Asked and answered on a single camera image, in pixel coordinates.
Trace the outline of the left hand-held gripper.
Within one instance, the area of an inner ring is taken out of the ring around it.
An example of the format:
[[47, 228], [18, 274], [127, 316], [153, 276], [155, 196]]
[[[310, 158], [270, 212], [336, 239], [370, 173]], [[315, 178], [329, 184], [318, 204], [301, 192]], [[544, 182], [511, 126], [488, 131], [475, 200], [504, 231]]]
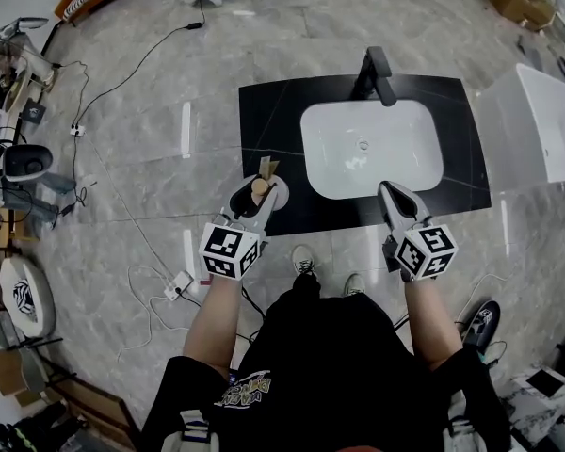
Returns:
[[207, 271], [241, 281], [266, 245], [266, 224], [278, 198], [278, 186], [245, 178], [225, 200], [221, 213], [205, 224], [199, 254]]

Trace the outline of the person's left forearm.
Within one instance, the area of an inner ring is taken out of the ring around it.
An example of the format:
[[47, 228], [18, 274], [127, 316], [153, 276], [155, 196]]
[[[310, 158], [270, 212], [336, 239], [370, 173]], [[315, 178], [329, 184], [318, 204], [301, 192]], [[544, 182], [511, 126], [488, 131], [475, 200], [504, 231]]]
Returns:
[[215, 276], [187, 332], [183, 355], [229, 379], [241, 301], [241, 281]]

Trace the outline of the person's right forearm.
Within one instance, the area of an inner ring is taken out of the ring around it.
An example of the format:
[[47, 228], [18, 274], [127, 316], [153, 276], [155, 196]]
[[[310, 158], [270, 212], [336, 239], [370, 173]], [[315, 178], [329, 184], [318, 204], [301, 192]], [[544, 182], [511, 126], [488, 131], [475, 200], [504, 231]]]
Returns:
[[431, 279], [405, 282], [414, 354], [435, 370], [462, 349], [460, 334]]

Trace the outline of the black vanity countertop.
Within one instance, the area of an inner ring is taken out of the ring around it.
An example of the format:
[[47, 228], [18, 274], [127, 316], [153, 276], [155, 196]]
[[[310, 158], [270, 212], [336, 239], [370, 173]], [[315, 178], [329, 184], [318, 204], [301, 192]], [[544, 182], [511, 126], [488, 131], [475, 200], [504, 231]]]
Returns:
[[[300, 117], [310, 105], [344, 101], [354, 81], [353, 75], [330, 75], [239, 89], [244, 175], [256, 173], [261, 158], [269, 155], [279, 161], [277, 174], [290, 190], [287, 204], [268, 221], [268, 235], [324, 232], [383, 222], [376, 197], [330, 200], [308, 182]], [[491, 207], [481, 143], [461, 81], [444, 76], [396, 74], [390, 83], [398, 98], [414, 100], [432, 114], [444, 172], [439, 184], [419, 194], [430, 213], [439, 217]]]

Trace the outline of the person's white shoe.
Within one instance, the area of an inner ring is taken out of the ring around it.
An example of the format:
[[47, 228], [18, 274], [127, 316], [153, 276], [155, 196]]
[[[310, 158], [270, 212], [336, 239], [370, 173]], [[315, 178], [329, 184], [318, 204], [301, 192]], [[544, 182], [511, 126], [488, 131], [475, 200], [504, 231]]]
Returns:
[[305, 245], [294, 247], [291, 255], [292, 264], [298, 276], [315, 275], [315, 258]]
[[365, 281], [361, 274], [351, 274], [344, 285], [343, 296], [350, 297], [354, 295], [364, 294], [366, 291]]

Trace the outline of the person's right white shoe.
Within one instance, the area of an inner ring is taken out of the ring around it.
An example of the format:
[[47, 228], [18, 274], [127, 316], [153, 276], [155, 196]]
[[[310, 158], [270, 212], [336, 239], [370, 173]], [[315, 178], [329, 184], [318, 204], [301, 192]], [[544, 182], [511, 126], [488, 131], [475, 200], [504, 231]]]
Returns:
[[361, 274], [351, 274], [344, 285], [343, 296], [350, 297], [354, 295], [364, 294], [366, 291], [365, 281]]

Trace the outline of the black trousers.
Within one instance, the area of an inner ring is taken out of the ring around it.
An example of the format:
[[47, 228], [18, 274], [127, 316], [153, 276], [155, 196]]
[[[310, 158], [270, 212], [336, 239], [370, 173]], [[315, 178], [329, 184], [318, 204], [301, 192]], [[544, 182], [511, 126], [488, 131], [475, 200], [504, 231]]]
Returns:
[[297, 276], [290, 290], [284, 292], [277, 300], [289, 309], [299, 308], [300, 310], [327, 309], [327, 310], [350, 310], [365, 311], [374, 310], [381, 312], [380, 306], [372, 300], [366, 293], [344, 297], [322, 298], [320, 295], [321, 285], [316, 275]]

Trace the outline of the black pod case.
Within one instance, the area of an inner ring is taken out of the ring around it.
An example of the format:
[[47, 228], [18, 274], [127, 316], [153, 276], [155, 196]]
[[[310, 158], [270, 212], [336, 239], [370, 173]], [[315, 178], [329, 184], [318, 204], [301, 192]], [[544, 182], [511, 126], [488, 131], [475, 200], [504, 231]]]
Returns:
[[495, 300], [487, 300], [475, 312], [462, 333], [462, 343], [484, 355], [498, 328], [501, 309]]

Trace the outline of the black faucet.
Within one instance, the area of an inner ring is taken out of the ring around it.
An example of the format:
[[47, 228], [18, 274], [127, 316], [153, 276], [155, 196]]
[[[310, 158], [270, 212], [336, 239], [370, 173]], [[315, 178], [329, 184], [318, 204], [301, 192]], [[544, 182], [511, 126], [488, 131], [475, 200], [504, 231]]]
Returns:
[[369, 46], [350, 98], [365, 100], [376, 92], [383, 106], [395, 105], [397, 98], [389, 83], [391, 76], [392, 71], [383, 49], [380, 46]]

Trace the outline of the white bathtub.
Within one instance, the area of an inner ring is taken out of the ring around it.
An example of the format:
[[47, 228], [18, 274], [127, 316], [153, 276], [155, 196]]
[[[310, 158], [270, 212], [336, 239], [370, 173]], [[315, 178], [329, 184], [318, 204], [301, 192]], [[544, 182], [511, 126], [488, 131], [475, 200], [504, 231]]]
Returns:
[[476, 97], [492, 191], [565, 181], [565, 83], [517, 64]]

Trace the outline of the black printed shirt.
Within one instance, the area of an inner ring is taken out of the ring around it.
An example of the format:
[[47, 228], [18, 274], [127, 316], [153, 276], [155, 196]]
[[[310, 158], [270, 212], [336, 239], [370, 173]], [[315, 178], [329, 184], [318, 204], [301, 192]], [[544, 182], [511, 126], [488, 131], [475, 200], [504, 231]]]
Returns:
[[509, 452], [509, 420], [472, 348], [429, 369], [404, 347], [392, 322], [365, 295], [307, 298], [286, 293], [229, 383], [206, 364], [168, 361], [141, 435], [141, 452], [166, 452], [187, 434], [193, 412], [219, 452], [444, 452], [449, 402], [488, 452]]

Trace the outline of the white and black pod backpack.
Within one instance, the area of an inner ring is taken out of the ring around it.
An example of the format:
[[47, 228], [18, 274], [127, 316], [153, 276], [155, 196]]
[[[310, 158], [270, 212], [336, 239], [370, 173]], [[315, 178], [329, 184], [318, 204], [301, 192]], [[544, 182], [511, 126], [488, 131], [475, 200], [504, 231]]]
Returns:
[[0, 142], [0, 183], [50, 184], [53, 165], [51, 151], [41, 145], [20, 144], [7, 146]]

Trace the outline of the marble patterned box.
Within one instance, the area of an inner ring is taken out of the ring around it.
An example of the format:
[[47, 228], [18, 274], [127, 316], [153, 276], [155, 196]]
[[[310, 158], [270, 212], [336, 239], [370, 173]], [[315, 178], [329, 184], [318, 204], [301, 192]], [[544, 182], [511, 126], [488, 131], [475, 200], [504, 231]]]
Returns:
[[565, 415], [565, 377], [543, 365], [533, 365], [505, 384], [511, 424], [531, 443], [544, 438]]

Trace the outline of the round white printed cushion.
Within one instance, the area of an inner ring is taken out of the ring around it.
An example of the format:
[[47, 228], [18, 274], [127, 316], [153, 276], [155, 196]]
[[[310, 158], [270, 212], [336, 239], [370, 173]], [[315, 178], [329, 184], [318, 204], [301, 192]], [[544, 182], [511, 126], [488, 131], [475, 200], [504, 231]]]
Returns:
[[23, 256], [6, 258], [0, 268], [2, 301], [14, 326], [28, 338], [51, 334], [56, 311], [45, 275]]

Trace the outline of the wooden frame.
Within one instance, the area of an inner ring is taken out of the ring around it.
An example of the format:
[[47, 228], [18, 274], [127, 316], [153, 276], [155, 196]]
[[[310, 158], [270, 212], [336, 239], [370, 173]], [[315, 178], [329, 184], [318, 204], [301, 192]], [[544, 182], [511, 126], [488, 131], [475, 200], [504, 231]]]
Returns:
[[57, 378], [52, 389], [80, 412], [90, 425], [110, 440], [137, 450], [140, 432], [125, 402], [78, 377]]

